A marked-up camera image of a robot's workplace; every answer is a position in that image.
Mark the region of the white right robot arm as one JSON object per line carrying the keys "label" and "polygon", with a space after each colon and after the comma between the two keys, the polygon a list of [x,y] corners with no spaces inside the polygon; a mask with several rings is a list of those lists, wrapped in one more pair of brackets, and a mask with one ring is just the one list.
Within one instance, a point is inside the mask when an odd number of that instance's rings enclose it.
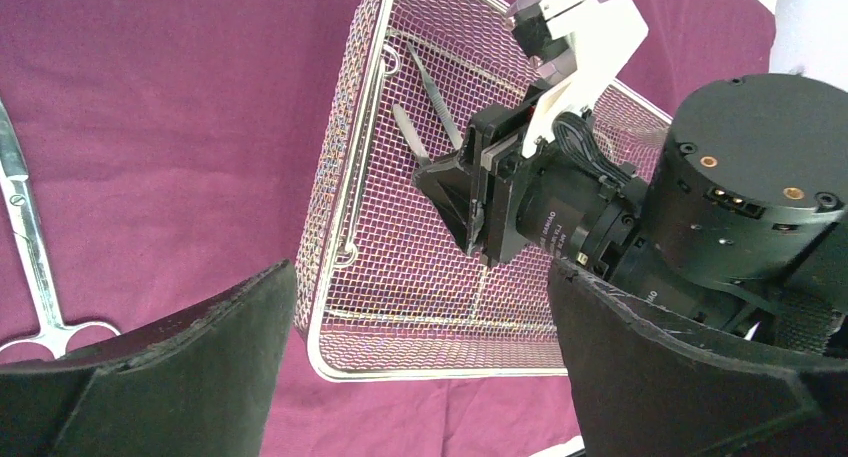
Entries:
{"label": "white right robot arm", "polygon": [[697,323],[814,355],[847,355],[847,95],[792,74],[692,92],[649,179],[601,149],[591,110],[521,148],[542,113],[476,113],[462,146],[413,174],[460,249],[486,266],[534,245]]}

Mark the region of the metal mesh instrument tray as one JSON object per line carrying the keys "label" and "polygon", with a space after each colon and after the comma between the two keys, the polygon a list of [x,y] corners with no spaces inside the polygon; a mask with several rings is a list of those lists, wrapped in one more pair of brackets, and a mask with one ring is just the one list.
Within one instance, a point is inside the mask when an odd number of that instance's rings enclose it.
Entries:
{"label": "metal mesh instrument tray", "polygon": [[459,251],[413,186],[406,112],[432,156],[452,117],[518,104],[534,73],[501,25],[503,0],[362,0],[339,70],[296,259],[295,324],[331,382],[563,376],[535,247],[488,269]]}

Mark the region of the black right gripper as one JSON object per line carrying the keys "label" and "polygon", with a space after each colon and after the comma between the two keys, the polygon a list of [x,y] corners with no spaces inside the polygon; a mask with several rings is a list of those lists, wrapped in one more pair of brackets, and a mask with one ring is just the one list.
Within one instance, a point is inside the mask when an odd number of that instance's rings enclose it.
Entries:
{"label": "black right gripper", "polygon": [[663,112],[615,83],[593,108],[554,121],[554,140],[524,158],[519,145],[540,112],[533,90],[515,109],[486,109],[470,125],[482,149],[459,150],[412,174],[453,242],[483,265],[527,247],[613,277],[644,245],[649,174],[663,141]]}

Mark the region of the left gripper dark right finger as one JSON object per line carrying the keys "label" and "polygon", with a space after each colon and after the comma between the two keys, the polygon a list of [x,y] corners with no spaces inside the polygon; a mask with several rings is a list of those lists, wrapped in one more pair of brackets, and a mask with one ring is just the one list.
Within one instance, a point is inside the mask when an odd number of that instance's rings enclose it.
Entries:
{"label": "left gripper dark right finger", "polygon": [[565,260],[547,292],[589,456],[843,456],[847,364],[751,342]]}

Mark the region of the steel scalpel handle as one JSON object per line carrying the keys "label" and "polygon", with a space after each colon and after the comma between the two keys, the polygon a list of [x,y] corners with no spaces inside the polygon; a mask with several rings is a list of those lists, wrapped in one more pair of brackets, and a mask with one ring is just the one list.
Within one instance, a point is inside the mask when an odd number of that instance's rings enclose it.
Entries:
{"label": "steel scalpel handle", "polygon": [[419,163],[424,164],[428,159],[428,153],[424,148],[411,119],[400,104],[395,103],[392,106],[392,112],[397,126],[410,147],[412,154]]}

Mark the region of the magenta surgical wrap cloth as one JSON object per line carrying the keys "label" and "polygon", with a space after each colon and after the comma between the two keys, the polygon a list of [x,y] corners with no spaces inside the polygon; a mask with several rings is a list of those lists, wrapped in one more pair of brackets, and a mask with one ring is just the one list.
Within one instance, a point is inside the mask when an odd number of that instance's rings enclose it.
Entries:
{"label": "magenta surgical wrap cloth", "polygon": [[[67,320],[133,330],[297,253],[361,0],[1,0],[1,99]],[[673,113],[764,72],[759,0],[634,0],[620,79]],[[289,338],[261,450],[531,456],[579,433],[566,377],[334,384]]]}

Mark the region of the large steel dressing forceps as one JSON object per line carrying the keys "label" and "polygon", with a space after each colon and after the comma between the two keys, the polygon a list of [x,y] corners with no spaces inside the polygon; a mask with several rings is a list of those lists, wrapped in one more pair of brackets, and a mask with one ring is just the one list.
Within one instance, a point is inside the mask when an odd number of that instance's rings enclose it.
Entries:
{"label": "large steel dressing forceps", "polygon": [[459,150],[463,144],[463,136],[453,119],[453,116],[447,106],[447,103],[445,102],[435,80],[426,69],[426,66],[424,65],[415,47],[410,42],[407,42],[406,46],[413,59],[415,66],[418,68],[425,88],[425,92],[427,93],[431,101],[431,104],[434,108],[437,117],[441,121],[445,132],[449,140],[451,141],[452,146],[456,150]]}

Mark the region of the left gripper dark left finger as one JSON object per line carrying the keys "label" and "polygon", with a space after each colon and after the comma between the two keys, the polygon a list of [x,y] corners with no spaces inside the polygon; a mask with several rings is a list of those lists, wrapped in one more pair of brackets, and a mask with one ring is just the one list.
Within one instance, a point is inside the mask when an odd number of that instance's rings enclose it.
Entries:
{"label": "left gripper dark left finger", "polygon": [[56,360],[1,368],[5,456],[256,456],[297,300],[284,260]]}

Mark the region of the large steel ring scissors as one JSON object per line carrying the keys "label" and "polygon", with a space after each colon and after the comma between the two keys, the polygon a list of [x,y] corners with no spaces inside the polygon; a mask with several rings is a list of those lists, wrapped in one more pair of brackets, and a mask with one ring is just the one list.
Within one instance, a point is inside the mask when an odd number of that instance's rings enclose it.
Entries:
{"label": "large steel ring scissors", "polygon": [[60,359],[68,353],[72,338],[86,329],[102,328],[119,336],[121,331],[109,322],[72,324],[63,317],[30,171],[5,107],[1,108],[1,192],[38,324],[35,334],[11,338],[1,350],[32,344]]}

